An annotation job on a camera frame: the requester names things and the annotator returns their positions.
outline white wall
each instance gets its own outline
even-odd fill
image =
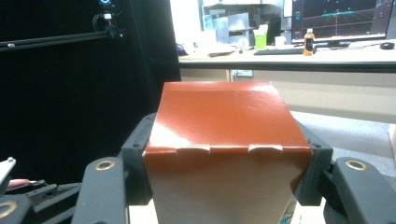
[[[172,18],[178,44],[191,43],[201,33],[197,0],[171,0]]]

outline desk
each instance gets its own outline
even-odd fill
[[[352,43],[349,49],[319,49],[310,57],[254,56],[255,50],[216,58],[189,55],[179,58],[179,66],[183,81],[269,80],[293,111],[394,124],[396,49],[370,46],[381,42],[385,41]],[[230,69],[253,70],[253,77],[233,77]],[[396,160],[395,130],[396,125],[390,125]]]

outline cardboard box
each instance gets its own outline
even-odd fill
[[[269,82],[165,83],[144,153],[161,224],[279,223],[312,151]]]

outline black backdrop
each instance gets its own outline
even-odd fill
[[[0,161],[17,160],[13,178],[80,182],[180,80],[169,2],[121,3],[124,38],[0,51]],[[96,0],[2,1],[0,42],[90,33],[98,12]]]

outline monitor screen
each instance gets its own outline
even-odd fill
[[[384,39],[394,0],[292,0],[291,42]]]

